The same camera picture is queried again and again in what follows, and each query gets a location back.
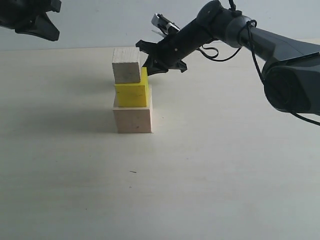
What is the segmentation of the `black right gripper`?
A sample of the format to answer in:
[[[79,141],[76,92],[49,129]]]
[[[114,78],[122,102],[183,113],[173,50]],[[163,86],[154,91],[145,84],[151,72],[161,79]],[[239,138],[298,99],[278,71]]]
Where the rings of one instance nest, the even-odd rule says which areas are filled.
[[[140,39],[135,46],[147,55],[143,67],[147,75],[165,74],[169,70],[187,70],[183,59],[204,44],[211,43],[215,37],[195,19],[176,34],[167,36],[160,42],[149,42]]]

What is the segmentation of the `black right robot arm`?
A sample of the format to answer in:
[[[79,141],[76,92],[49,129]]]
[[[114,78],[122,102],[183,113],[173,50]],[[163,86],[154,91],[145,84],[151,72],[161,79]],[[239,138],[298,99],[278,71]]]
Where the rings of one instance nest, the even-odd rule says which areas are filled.
[[[205,4],[183,28],[160,14],[152,23],[163,33],[159,42],[140,40],[136,47],[147,54],[148,75],[169,70],[187,70],[184,58],[205,44],[221,41],[246,48],[264,61],[259,74],[268,102],[278,111],[297,114],[320,112],[320,47],[257,27],[255,20],[239,10],[227,9],[220,1]]]

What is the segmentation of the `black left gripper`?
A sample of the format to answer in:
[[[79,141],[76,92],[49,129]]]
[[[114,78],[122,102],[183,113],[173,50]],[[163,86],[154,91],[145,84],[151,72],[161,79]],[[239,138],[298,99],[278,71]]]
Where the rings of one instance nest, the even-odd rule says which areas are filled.
[[[59,13],[61,6],[60,0],[2,0],[0,26],[15,30],[17,34],[55,42],[60,37],[60,31],[47,13]]]

